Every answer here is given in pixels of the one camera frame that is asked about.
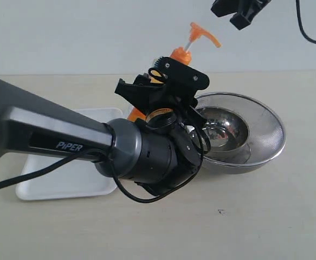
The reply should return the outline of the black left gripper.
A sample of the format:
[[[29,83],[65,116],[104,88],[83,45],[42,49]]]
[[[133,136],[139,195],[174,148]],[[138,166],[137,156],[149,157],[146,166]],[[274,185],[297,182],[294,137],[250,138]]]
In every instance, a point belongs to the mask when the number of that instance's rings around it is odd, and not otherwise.
[[[119,79],[115,93],[120,95],[143,114],[145,120],[136,119],[136,125],[149,142],[146,159],[148,164],[158,163],[168,156],[167,166],[157,173],[144,173],[136,184],[155,197],[168,194],[189,183],[201,168],[207,152],[207,136],[202,127],[207,122],[197,110],[195,97],[187,106],[178,98],[169,108],[165,100],[167,78],[163,75],[139,74],[133,83]]]

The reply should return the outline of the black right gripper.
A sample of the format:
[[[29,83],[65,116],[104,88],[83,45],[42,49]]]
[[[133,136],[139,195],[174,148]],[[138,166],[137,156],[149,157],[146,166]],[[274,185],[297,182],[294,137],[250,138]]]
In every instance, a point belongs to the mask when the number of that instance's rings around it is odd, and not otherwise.
[[[242,30],[251,25],[255,16],[270,2],[271,0],[215,0],[211,11],[217,17],[234,14],[230,23]]]

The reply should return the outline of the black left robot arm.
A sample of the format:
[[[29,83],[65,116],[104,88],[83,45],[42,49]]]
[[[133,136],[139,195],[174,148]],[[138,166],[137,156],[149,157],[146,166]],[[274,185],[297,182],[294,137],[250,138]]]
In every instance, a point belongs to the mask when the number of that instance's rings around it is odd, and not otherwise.
[[[0,79],[0,158],[9,152],[57,157],[41,170],[0,181],[0,189],[44,176],[76,159],[90,161],[138,203],[153,203],[181,189],[199,172],[210,141],[195,94],[173,73],[149,74],[115,92],[144,119],[95,121]]]

